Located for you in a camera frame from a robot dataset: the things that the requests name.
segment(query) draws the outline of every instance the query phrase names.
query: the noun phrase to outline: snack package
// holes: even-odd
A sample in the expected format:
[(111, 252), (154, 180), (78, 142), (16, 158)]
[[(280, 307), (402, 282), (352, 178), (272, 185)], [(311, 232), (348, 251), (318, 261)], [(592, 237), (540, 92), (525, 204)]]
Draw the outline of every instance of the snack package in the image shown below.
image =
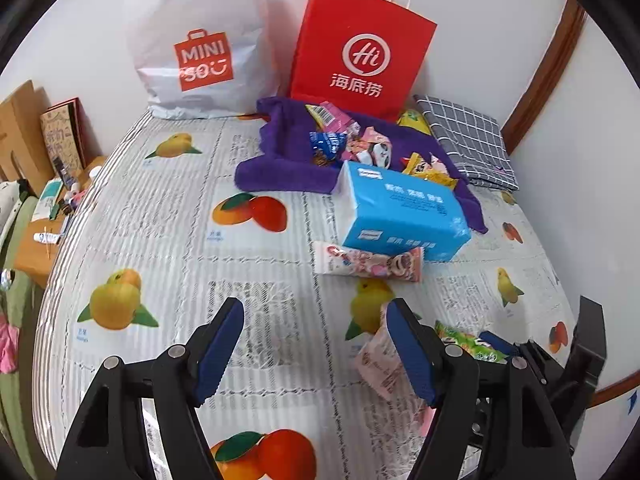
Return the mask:
[(420, 153), (414, 152), (402, 173), (441, 184), (450, 190), (453, 190), (458, 183), (456, 178), (449, 176), (449, 171), (444, 163), (434, 155), (431, 155), (431, 163), (428, 163)]
[(450, 326), (436, 321), (434, 327), (436, 334), (444, 344), (454, 343), (465, 349), (471, 357), (479, 361), (489, 361), (491, 363), (505, 362), (507, 356), (502, 352), (492, 348), (489, 343), (482, 341), (480, 338), (457, 330)]
[(427, 135), (431, 135), (431, 129), (424, 120), (424, 117), (416, 110), (405, 110), (404, 113), (398, 119), (399, 126), (408, 126), (414, 130), (418, 130)]
[(398, 256), (375, 254), (327, 242), (314, 242), (314, 272), (360, 278), (422, 279), (424, 249), (416, 247)]
[(380, 309), (380, 328), (353, 360), (356, 370), (383, 399), (391, 400), (402, 361), (386, 327), (386, 304)]
[(360, 125), (329, 101), (324, 101), (319, 106), (305, 106), (323, 132), (347, 134), (349, 138), (360, 136)]
[(386, 169), (391, 164), (391, 142), (370, 126), (359, 139), (347, 139), (341, 159)]
[(313, 150), (313, 163), (316, 166), (328, 166), (337, 163), (347, 143), (347, 135), (309, 132), (309, 141)]

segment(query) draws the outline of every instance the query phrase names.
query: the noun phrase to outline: red paper bag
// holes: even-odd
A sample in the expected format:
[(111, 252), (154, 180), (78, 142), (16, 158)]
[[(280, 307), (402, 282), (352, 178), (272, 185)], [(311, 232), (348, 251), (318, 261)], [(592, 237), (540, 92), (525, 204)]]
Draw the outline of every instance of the red paper bag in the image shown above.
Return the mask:
[(435, 29), (388, 0), (309, 0), (289, 95), (395, 121)]

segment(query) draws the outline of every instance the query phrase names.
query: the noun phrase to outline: wooden trim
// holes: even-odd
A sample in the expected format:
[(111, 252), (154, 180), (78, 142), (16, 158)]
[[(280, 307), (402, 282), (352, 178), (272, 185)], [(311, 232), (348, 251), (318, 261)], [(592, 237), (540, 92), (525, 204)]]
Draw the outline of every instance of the wooden trim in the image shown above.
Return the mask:
[(608, 400), (624, 395), (638, 386), (640, 386), (640, 370), (635, 374), (631, 374), (629, 377), (612, 384), (611, 386), (607, 386), (599, 392), (595, 392), (589, 407), (593, 408), (595, 406), (599, 406), (603, 402), (607, 402)]
[(566, 0), (560, 23), (545, 56), (509, 119), (502, 127), (502, 136), (510, 154), (529, 131), (545, 107), (574, 53), (585, 20), (584, 9), (576, 0)]

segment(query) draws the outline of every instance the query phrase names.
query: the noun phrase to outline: blue tissue box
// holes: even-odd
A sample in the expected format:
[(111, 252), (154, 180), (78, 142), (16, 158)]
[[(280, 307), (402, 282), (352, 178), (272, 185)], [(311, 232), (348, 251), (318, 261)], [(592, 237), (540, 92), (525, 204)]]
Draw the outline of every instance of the blue tissue box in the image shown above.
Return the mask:
[(471, 239), (453, 192), (428, 180), (347, 162), (333, 195), (346, 247), (396, 256), (422, 246), (425, 260), (448, 262)]

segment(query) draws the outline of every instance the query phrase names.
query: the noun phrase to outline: haidilao logo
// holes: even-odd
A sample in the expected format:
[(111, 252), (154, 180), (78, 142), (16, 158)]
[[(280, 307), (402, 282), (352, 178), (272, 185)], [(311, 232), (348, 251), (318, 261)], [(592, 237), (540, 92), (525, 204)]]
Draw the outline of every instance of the haidilao logo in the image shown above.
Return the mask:
[(389, 65), (391, 50), (386, 41), (375, 34), (358, 34), (345, 43), (342, 60), (354, 74), (377, 75)]

